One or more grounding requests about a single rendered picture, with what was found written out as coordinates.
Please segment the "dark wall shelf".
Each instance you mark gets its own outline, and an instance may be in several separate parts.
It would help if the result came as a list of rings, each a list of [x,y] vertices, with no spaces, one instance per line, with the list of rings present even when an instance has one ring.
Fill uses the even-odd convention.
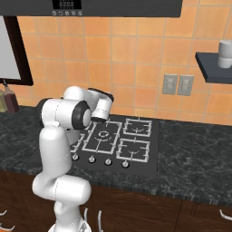
[[[232,67],[228,69],[218,67],[217,53],[196,53],[195,58],[205,82],[232,84]]]

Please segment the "black hob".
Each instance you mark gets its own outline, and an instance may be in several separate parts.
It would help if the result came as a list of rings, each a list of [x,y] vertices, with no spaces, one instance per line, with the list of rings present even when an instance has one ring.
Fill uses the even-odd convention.
[[[104,123],[91,121],[71,146],[71,155],[79,156],[75,167],[148,178],[157,177],[158,151],[158,120],[115,114]],[[94,163],[89,163],[90,156]],[[106,159],[111,159],[110,166],[104,164]],[[126,169],[124,160],[130,164]]]

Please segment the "dark framed window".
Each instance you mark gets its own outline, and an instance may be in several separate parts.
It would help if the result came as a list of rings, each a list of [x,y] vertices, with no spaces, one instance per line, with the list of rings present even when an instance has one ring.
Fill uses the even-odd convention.
[[[0,83],[33,86],[18,20],[0,15]]]

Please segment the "dark wood cupboard door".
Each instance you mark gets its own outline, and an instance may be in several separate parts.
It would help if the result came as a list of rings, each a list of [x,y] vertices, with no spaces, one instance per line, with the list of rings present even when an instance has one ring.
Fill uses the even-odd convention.
[[[220,216],[232,217],[232,207],[182,201],[175,232],[232,232],[232,221]]]
[[[81,210],[88,208],[93,232],[99,232],[99,210],[103,232],[174,232],[180,207],[179,199],[92,186],[92,195]]]

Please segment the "dark wood drawer front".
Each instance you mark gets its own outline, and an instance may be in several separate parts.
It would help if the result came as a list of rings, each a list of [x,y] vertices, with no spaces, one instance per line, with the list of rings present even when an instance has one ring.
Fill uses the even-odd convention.
[[[34,176],[0,170],[0,216],[3,227],[13,232],[48,232],[55,221],[53,202],[32,192]]]

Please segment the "dark range hood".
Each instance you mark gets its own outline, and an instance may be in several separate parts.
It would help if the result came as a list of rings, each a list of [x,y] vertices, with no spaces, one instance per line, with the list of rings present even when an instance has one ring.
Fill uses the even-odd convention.
[[[3,16],[175,17],[183,0],[0,0]]]

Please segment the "olive bottle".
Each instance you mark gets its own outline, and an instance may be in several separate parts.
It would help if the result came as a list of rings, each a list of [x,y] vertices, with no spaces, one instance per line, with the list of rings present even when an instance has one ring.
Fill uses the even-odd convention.
[[[0,90],[0,112],[6,112],[7,107],[5,105],[4,92]]]

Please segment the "grey wall socket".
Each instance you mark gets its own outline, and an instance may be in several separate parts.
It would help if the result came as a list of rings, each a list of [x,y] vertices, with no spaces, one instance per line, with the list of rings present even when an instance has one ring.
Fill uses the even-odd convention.
[[[163,80],[163,94],[174,95],[177,89],[178,76],[176,74],[164,74]]]
[[[194,82],[193,75],[180,75],[178,95],[189,96],[192,91],[193,82]]]

